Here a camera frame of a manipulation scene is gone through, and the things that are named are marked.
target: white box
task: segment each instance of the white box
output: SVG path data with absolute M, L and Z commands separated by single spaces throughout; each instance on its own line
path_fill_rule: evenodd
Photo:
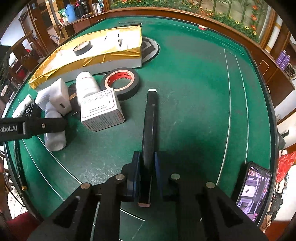
M 100 131 L 125 122 L 113 88 L 85 97 L 80 111 L 81 122 L 91 131 Z
M 61 78 L 50 86 L 49 101 L 62 115 L 66 115 L 72 110 L 68 87 Z

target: green felt tabletop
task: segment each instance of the green felt tabletop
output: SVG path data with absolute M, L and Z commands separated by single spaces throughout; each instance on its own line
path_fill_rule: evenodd
M 252 60 L 242 46 L 196 25 L 152 17 L 106 19 L 78 36 L 123 23 L 142 23 L 142 35 L 160 46 L 156 58 L 136 69 L 141 81 L 138 93 L 120 103 L 126 122 L 93 133 L 69 116 L 67 146 L 54 153 L 45 148 L 43 136 L 20 141 L 27 193 L 43 217 L 81 183 L 106 181 L 131 162 L 134 151 L 141 150 L 150 88 L 159 95 L 159 150 L 184 165 L 187 173 L 182 175 L 201 175 L 231 196 L 246 161 L 269 168 L 266 102 Z M 8 117 L 27 94 L 37 95 L 25 84 Z M 14 164 L 13 142 L 8 147 Z M 139 217 L 122 211 L 123 241 L 177 239 L 174 204 L 159 202 L 156 191 L 152 199 L 149 211 L 122 203 L 123 210 Z

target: white bottle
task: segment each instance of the white bottle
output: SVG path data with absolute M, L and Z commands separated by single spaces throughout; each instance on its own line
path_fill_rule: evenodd
M 77 75 L 75 86 L 79 106 L 83 98 L 101 91 L 95 78 L 89 72 L 81 72 Z
M 45 118 L 61 118 L 61 114 L 57 112 L 54 106 L 48 102 L 45 107 Z M 65 131 L 44 134 L 45 146 L 50 151 L 59 151 L 66 147 Z
M 33 97 L 30 94 L 27 95 L 26 98 L 22 102 L 20 102 L 20 104 L 17 106 L 17 108 L 12 114 L 12 117 L 13 118 L 22 117 L 22 114 L 24 113 L 26 107 L 33 102 L 34 102 Z
M 101 6 L 100 6 L 100 4 L 99 4 L 99 3 L 97 4 L 97 6 L 96 6 L 96 7 L 97 7 L 97 9 L 98 9 L 98 13 L 101 13 Z

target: paper box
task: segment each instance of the paper box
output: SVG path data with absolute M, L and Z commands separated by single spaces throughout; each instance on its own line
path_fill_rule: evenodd
M 100 131 L 125 122 L 113 88 L 85 97 L 80 111 L 81 122 L 91 131 Z

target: red tape roll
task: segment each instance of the red tape roll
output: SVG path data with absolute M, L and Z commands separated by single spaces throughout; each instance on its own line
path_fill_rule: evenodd
M 134 69 L 118 68 L 107 73 L 101 81 L 101 90 L 108 89 L 112 84 L 122 78 L 129 79 L 128 85 L 114 89 L 119 101 L 127 100 L 133 97 L 140 87 L 139 75 Z

